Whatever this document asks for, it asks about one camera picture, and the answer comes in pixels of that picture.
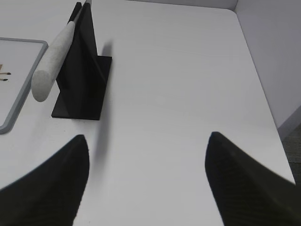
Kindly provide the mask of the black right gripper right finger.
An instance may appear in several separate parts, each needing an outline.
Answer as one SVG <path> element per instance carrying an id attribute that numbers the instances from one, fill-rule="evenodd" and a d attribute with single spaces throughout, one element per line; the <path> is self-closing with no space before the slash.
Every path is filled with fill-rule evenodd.
<path id="1" fill-rule="evenodd" d="M 301 189 L 212 132 L 205 172 L 225 226 L 299 226 Z"/>

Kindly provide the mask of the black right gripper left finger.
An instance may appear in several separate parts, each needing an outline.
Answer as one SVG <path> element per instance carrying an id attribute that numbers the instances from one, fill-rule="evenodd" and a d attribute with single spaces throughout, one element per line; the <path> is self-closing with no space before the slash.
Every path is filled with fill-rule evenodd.
<path id="1" fill-rule="evenodd" d="M 84 135 L 0 191 L 2 226 L 71 226 L 90 170 Z"/>

